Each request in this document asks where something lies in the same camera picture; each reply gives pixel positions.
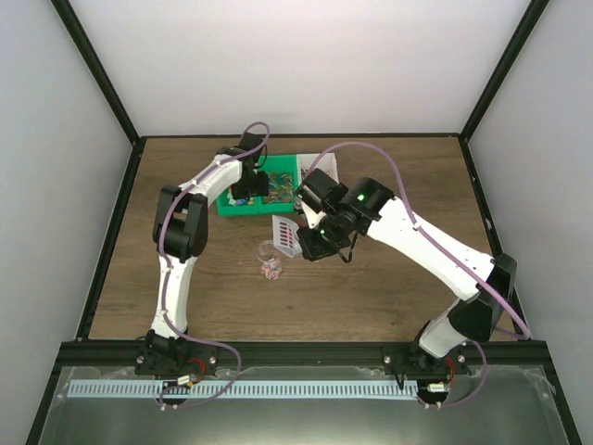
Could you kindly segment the green bin with square lollipops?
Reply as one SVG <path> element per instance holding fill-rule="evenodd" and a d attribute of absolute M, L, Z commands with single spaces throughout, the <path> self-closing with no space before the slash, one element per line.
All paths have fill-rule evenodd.
<path fill-rule="evenodd" d="M 296 155 L 268 156 L 261 168 L 268 178 L 269 193 L 256 199 L 259 214 L 293 211 L 295 190 L 300 184 Z"/>

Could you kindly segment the lilac slotted plastic scoop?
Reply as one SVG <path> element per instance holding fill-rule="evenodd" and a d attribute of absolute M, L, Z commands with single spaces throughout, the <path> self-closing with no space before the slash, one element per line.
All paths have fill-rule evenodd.
<path fill-rule="evenodd" d="M 302 253 L 297 237 L 298 229 L 296 222 L 278 215 L 272 216 L 272 243 L 288 258 L 294 258 Z"/>

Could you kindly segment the green bin with star candies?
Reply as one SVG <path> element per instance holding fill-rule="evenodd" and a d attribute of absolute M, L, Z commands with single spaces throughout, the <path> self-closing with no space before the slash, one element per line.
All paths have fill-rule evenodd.
<path fill-rule="evenodd" d="M 234 198 L 232 189 L 228 187 L 216 200 L 220 216 L 251 216 L 259 213 L 259 198 Z"/>

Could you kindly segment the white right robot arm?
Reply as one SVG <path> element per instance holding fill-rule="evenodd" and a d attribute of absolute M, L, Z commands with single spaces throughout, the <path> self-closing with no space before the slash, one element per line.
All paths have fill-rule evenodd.
<path fill-rule="evenodd" d="M 455 302 L 414 338 L 408 363 L 431 374 L 467 340 L 487 342 L 509 303 L 517 263 L 463 245 L 413 213 L 392 190 L 369 177 L 351 188 L 313 170 L 296 190 L 307 224 L 297 231 L 303 257 L 333 255 L 350 262 L 358 237 L 368 236 L 408 257 L 448 287 Z"/>

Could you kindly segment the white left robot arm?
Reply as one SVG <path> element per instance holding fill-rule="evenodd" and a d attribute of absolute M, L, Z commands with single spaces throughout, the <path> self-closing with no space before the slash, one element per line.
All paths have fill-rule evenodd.
<path fill-rule="evenodd" d="M 235 200 L 268 194 L 267 174 L 259 161 L 267 157 L 268 139 L 245 131 L 236 146 L 218 150 L 192 179 L 160 191 L 153 227 L 160 269 L 158 305 L 145 344 L 168 374 L 181 373 L 189 363 L 187 300 L 196 260 L 208 242 L 208 208 L 228 191 Z"/>

